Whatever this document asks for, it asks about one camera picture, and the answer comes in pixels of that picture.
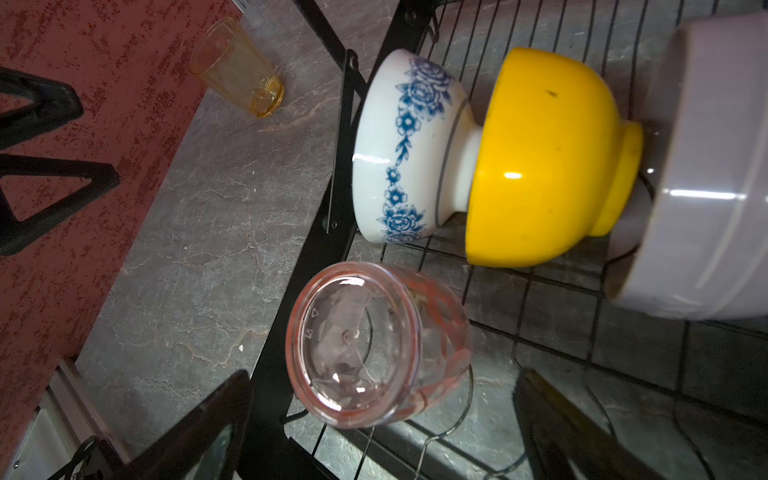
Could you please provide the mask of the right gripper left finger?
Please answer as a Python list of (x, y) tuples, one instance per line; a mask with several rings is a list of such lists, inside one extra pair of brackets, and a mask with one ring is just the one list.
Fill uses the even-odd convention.
[(173, 428), (124, 463), (97, 436), (87, 438), (53, 479), (231, 479), (252, 398), (250, 377), (233, 373)]

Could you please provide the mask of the yellow bowl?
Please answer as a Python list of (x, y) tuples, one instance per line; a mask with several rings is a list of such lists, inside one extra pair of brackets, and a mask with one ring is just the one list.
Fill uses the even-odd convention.
[(611, 232), (643, 150), (606, 82), (562, 55), (514, 48), (494, 86), (471, 186), (465, 253), (476, 266), (548, 262)]

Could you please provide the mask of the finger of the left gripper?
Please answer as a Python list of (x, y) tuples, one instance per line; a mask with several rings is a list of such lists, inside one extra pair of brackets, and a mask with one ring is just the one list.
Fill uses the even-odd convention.
[(1, 149), (54, 131), (84, 114), (70, 85), (21, 71), (1, 68), (1, 93), (28, 100), (1, 112)]
[(1, 255), (13, 256), (33, 244), (89, 204), (120, 184), (108, 163), (3, 154), (1, 176), (80, 179), (82, 183), (59, 194), (43, 208), (22, 217), (1, 195)]

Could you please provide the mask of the pale pink bowl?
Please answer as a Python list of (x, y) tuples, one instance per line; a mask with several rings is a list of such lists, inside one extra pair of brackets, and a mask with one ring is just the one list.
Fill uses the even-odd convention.
[(672, 35), (641, 111), (639, 176), (610, 235), (606, 297), (650, 316), (767, 312), (767, 14)]

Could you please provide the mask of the amber transparent cup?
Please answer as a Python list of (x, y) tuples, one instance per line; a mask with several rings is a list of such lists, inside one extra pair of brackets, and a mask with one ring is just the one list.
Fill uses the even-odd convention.
[(190, 58), (190, 72), (233, 104), (260, 118), (282, 103), (284, 86), (239, 21), (225, 17), (203, 35)]

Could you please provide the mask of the white blue floral bowl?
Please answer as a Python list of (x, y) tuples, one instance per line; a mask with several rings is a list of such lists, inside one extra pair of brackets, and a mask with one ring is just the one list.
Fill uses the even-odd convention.
[(481, 137), (458, 80), (408, 50), (390, 53), (363, 103), (352, 157), (362, 236), (417, 241), (467, 212)]

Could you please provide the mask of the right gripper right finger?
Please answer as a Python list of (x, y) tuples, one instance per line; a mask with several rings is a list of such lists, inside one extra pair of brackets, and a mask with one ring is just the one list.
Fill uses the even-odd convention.
[(538, 372), (521, 371), (513, 404), (535, 479), (659, 479)]

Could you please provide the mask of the pink transparent cup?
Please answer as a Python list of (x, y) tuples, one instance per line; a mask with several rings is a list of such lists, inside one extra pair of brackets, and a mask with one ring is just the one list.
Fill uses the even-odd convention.
[(286, 368), (306, 410), (338, 429), (421, 414), (468, 373), (471, 325), (438, 280), (388, 264), (335, 263), (311, 278), (287, 326)]

